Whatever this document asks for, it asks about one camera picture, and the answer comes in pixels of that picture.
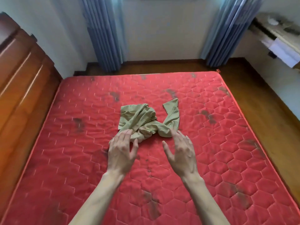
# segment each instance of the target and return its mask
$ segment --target curtain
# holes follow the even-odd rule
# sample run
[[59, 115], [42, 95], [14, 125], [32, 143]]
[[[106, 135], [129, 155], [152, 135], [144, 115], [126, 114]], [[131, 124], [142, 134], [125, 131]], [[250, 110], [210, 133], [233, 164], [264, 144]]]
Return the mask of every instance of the curtain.
[[100, 67], [118, 71], [126, 61], [122, 0], [80, 0]]
[[263, 1], [223, 1], [201, 53], [207, 65], [217, 67], [227, 63]]

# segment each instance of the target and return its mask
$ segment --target right hand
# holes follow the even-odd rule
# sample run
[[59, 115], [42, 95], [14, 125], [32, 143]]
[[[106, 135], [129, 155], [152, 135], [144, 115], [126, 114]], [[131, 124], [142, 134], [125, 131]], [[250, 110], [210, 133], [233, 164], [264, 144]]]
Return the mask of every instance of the right hand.
[[180, 131], [170, 129], [175, 144], [175, 155], [173, 155], [166, 142], [163, 143], [163, 150], [174, 172], [182, 179], [199, 177], [197, 160], [192, 141]]

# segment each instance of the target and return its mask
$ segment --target floor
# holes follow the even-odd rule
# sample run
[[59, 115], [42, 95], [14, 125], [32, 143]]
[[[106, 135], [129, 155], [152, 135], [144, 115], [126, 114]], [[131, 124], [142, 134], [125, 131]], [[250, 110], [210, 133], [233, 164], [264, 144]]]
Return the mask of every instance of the floor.
[[[150, 74], [209, 71], [203, 62], [135, 64], [129, 63], [116, 72]], [[300, 205], [300, 121], [287, 112], [279, 97], [246, 60], [230, 59], [220, 67], [247, 121], [275, 165], [287, 188]], [[99, 67], [89, 68], [88, 75], [105, 75]]]

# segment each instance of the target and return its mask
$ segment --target hexagonal quilting pattern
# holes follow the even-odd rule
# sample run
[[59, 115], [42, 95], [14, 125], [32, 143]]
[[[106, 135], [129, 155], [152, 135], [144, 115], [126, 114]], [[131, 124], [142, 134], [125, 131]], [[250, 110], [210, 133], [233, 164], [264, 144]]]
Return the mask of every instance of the hexagonal quilting pattern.
[[[198, 171], [231, 224], [299, 224], [283, 187], [228, 88], [216, 72], [65, 79], [33, 149], [4, 224], [67, 224], [107, 169], [108, 142], [123, 105], [179, 99], [183, 134]], [[140, 144], [103, 224], [199, 224], [193, 201], [154, 135]], [[164, 140], [173, 150], [172, 139]]]

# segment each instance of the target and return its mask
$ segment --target crumpled shirt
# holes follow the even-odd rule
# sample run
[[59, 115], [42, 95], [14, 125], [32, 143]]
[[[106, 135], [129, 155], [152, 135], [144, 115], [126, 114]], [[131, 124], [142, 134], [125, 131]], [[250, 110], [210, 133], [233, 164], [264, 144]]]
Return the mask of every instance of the crumpled shirt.
[[178, 99], [164, 103], [163, 108], [168, 116], [160, 123], [157, 121], [155, 110], [146, 103], [122, 106], [118, 129], [120, 132], [132, 129], [131, 142], [137, 139], [140, 143], [156, 132], [162, 137], [172, 137], [170, 128], [177, 131], [179, 127]]

